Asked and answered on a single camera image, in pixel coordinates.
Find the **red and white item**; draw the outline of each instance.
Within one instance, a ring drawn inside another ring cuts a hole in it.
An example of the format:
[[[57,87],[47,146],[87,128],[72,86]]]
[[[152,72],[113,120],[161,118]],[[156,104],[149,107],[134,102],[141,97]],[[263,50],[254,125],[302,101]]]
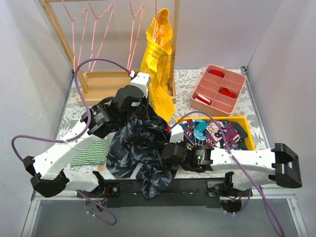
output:
[[[197,94],[197,99],[203,103],[206,103],[207,105],[209,105],[211,103],[211,101],[209,99],[207,99],[205,96],[202,96],[200,94]]]

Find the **floral tablecloth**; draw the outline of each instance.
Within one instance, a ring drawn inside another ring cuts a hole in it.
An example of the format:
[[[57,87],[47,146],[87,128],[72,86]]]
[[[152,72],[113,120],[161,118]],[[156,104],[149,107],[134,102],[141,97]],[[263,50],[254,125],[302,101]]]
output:
[[[196,69],[196,70],[175,70],[175,82],[176,82],[176,94],[177,94],[177,102],[175,104],[175,114],[172,117],[170,124],[173,124],[177,117],[183,116],[185,113],[189,111],[195,110],[191,107],[190,96],[196,87],[198,80],[201,77],[205,69]],[[240,70],[232,70],[237,73],[240,73]],[[75,83],[73,82],[69,98],[66,104],[65,113],[63,115],[60,131],[58,137],[61,138],[70,130],[71,120],[79,119],[81,115],[85,111],[85,107],[79,106],[77,99],[79,94],[76,90]],[[232,113],[232,116],[244,116],[247,118],[248,123],[250,125],[250,131],[252,134],[252,138],[255,143],[255,147],[257,150],[264,149],[265,142],[264,136],[259,126],[259,119],[255,113],[254,107],[252,105],[248,90],[246,85],[242,89],[241,95],[239,97],[239,101],[235,108],[235,111]],[[108,136],[109,140],[111,140],[113,134]],[[134,170],[131,179],[135,178],[138,169],[141,167],[141,164]],[[107,170],[106,166],[103,165],[80,165],[80,166],[70,166],[69,164],[66,167],[67,169],[75,170],[75,171],[93,171],[98,170],[105,179],[114,179],[113,175]],[[182,168],[179,168],[175,178],[206,178],[206,177],[223,177],[223,175],[227,172],[227,170],[220,171],[206,171],[205,173],[195,173],[190,171],[185,171]]]

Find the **wooden base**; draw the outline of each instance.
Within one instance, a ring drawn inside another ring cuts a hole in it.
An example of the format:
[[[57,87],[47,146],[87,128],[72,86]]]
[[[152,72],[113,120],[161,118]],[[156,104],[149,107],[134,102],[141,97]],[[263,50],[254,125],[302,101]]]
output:
[[[124,71],[98,71],[86,72],[83,74],[88,84],[88,92],[83,93],[89,106],[99,103],[102,99],[115,96],[118,89],[130,84],[130,77]],[[174,77],[172,79],[172,88],[168,91],[173,103],[176,103],[176,90]],[[81,98],[78,103],[83,106]]]

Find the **gray floor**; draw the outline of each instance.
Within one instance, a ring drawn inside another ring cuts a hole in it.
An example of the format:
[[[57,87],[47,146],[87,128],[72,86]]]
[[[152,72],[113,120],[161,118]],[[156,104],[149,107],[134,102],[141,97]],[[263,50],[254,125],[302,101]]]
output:
[[[286,199],[271,199],[287,237],[298,236]],[[42,200],[33,237],[274,237],[261,199],[233,217],[205,207],[125,207],[115,226],[86,214],[83,200]]]

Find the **green striped cloth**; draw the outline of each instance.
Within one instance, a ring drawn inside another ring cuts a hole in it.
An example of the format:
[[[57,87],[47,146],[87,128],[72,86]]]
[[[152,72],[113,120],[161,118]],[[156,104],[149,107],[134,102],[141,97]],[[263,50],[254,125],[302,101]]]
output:
[[[71,128],[73,128],[78,120],[71,121]],[[82,164],[101,164],[104,165],[105,157],[109,152],[109,140],[104,138],[97,143],[92,144],[76,156],[71,162],[70,165],[82,165]]]

